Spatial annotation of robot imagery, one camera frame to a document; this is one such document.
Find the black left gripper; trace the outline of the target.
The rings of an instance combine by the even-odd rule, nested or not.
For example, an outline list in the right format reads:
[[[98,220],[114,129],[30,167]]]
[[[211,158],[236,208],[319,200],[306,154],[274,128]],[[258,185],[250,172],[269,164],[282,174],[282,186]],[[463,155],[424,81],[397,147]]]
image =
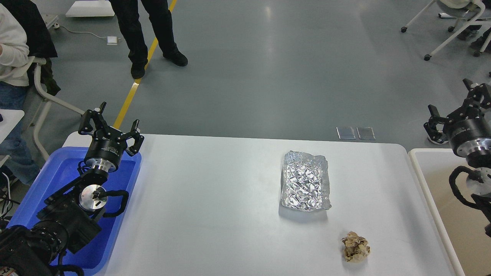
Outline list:
[[[92,137],[84,158],[87,166],[92,168],[103,166],[105,171],[117,171],[124,152],[129,156],[134,156],[140,151],[145,138],[138,128],[140,124],[138,119],[133,122],[127,133],[113,130],[102,115],[106,104],[107,102],[102,102],[98,110],[86,110],[81,117],[78,133]],[[127,141],[131,139],[134,141],[133,145],[128,146]]]

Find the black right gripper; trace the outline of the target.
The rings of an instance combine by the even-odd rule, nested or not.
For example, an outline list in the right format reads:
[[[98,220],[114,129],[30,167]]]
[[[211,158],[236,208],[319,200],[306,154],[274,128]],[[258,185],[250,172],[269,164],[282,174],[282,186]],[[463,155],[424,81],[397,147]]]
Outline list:
[[[441,117],[434,105],[428,105],[430,118],[423,124],[428,140],[437,145],[449,142],[453,153],[463,158],[490,155],[490,127],[485,115],[490,112],[490,85],[463,79],[468,90],[459,112]],[[445,126],[439,130],[438,125]]]

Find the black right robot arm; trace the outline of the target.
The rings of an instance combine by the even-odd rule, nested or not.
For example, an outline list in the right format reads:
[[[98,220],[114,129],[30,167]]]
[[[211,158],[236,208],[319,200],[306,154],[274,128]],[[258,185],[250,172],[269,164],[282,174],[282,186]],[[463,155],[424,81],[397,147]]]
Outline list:
[[[490,111],[490,86],[463,79],[468,94],[462,105],[442,117],[437,107],[428,105],[430,118],[423,127],[428,140],[443,145],[466,160],[449,176],[452,193],[463,205],[481,211],[491,219],[490,168],[491,131],[485,113]]]

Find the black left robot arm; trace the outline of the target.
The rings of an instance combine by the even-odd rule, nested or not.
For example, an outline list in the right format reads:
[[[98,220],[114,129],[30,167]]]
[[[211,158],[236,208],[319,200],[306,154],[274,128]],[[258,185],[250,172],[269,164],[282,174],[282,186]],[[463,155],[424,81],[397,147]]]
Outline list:
[[[87,110],[78,133],[91,136],[91,144],[79,163],[79,176],[44,200],[31,229],[14,225],[1,231],[1,275],[63,276],[66,271],[83,276],[80,266],[65,265],[67,251],[77,253],[102,231],[101,218],[116,218],[127,206],[126,190],[106,190],[110,173],[117,171],[124,153],[136,155],[144,136],[139,120],[128,133],[109,126],[103,118],[106,103]]]

